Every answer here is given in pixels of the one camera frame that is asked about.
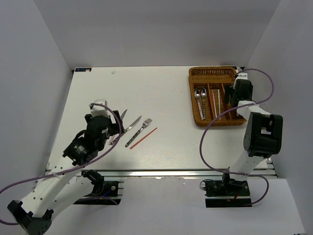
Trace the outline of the dark handled spoon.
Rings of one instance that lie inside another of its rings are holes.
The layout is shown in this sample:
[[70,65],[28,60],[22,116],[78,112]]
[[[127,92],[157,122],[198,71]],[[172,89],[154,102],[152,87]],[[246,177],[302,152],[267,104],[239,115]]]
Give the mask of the dark handled spoon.
[[202,87],[201,99],[202,99],[202,115],[203,115],[204,120],[206,120],[206,97],[207,97],[207,90],[205,87]]

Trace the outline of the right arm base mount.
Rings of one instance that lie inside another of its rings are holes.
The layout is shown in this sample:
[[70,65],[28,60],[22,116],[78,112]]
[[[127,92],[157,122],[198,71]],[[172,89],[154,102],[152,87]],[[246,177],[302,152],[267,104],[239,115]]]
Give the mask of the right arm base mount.
[[224,184],[222,180],[205,179],[199,186],[205,193],[207,208],[252,207],[247,181],[242,186],[233,186]]

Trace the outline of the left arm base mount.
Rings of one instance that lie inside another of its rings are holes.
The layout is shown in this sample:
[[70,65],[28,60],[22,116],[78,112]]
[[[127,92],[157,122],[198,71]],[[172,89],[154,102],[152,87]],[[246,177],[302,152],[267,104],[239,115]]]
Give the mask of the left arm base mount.
[[106,178],[95,170],[83,171],[81,177],[88,178],[93,186],[92,191],[77,200],[75,205],[117,206],[121,202],[124,180]]

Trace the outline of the dark handled fork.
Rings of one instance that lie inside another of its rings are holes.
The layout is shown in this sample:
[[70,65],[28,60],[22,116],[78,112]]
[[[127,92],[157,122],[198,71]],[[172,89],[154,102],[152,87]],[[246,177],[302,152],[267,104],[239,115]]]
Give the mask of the dark handled fork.
[[148,127],[148,126],[151,124],[152,121],[153,121],[153,120],[152,120],[151,118],[146,119],[146,120],[143,122],[141,128],[140,128],[140,129],[131,137],[131,139],[125,144],[125,147],[128,147],[128,146],[136,139],[136,137],[137,137],[146,127]]

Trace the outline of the white chopstick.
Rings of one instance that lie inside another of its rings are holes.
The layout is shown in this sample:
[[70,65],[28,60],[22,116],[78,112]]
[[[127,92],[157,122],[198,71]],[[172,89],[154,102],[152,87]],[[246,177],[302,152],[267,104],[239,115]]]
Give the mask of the white chopstick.
[[218,104],[219,104],[219,113],[221,114],[223,111],[223,103],[220,89],[218,89]]
[[214,95],[214,91],[213,90],[212,90],[212,99],[213,99],[215,117],[217,118],[218,113],[217,113],[217,109],[216,109],[216,101],[215,101],[215,95]]

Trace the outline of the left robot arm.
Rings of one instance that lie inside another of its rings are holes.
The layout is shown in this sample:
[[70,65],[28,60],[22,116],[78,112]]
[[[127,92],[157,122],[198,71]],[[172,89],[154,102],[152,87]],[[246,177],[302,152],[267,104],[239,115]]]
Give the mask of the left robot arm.
[[113,116],[115,123],[106,110],[85,115],[86,129],[74,137],[51,173],[27,196],[8,204],[16,223],[28,235],[46,233],[56,216],[82,197],[103,198],[111,190],[95,170],[84,172],[74,184],[70,180],[98,156],[111,136],[124,132],[119,112],[114,111]]

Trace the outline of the orange chopstick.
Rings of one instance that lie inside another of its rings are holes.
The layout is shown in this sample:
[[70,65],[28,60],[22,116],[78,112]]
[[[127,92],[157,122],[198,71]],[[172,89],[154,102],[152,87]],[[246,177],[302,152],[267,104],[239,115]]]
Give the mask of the orange chopstick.
[[213,99],[212,99],[212,90],[211,90],[211,89],[209,90],[209,93],[210,93],[210,100],[211,100],[212,112],[213,112],[213,115],[214,115],[214,118],[215,118],[214,105],[213,105]]
[[138,140],[135,144],[133,144],[130,147],[130,150],[132,150],[134,147],[136,147],[139,143],[141,143],[144,139],[146,139],[150,134],[152,134],[157,129],[158,129],[158,127],[154,128],[152,131],[150,131],[148,134],[146,134],[144,137],[142,137],[140,140]]

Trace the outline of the pink handled knife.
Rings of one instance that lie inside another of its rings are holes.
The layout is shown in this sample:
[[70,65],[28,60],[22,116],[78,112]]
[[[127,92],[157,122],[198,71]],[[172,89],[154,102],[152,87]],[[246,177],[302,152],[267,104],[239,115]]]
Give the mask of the pink handled knife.
[[[125,116],[127,110],[128,110],[128,109],[126,109],[126,110],[122,113],[122,115],[121,115],[121,120],[123,120],[123,118],[124,118],[124,116]],[[110,137],[110,139],[109,139],[109,145],[112,145],[112,142],[113,142],[113,140],[114,140],[114,137],[115,137],[115,135],[113,135],[113,136]]]

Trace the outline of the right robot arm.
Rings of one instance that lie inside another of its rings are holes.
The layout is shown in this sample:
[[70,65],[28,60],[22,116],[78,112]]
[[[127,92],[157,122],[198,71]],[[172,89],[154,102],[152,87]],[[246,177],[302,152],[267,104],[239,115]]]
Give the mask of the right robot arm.
[[252,83],[242,76],[225,88],[225,102],[247,121],[244,151],[221,182],[221,190],[226,195],[233,195],[260,162],[281,150],[283,117],[260,108],[252,100],[252,92]]

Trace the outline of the pink handled spoon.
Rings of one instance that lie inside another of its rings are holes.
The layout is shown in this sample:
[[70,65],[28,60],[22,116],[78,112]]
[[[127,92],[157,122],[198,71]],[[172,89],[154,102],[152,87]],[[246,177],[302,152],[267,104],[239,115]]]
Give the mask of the pink handled spoon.
[[200,117],[201,117],[201,120],[204,120],[204,117],[203,117],[203,112],[202,112],[202,108],[201,108],[201,104],[200,104],[200,91],[199,89],[195,88],[194,89],[194,97],[197,101],[197,105],[198,105],[198,109],[199,109],[199,113],[200,113]]

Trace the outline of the dark handled knife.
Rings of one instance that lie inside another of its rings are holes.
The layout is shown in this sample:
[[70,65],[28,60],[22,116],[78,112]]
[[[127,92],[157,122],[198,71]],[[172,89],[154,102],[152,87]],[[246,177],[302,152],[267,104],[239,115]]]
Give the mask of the dark handled knife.
[[125,130],[124,133],[130,131],[136,124],[141,120],[142,116],[139,116],[133,123],[131,123]]

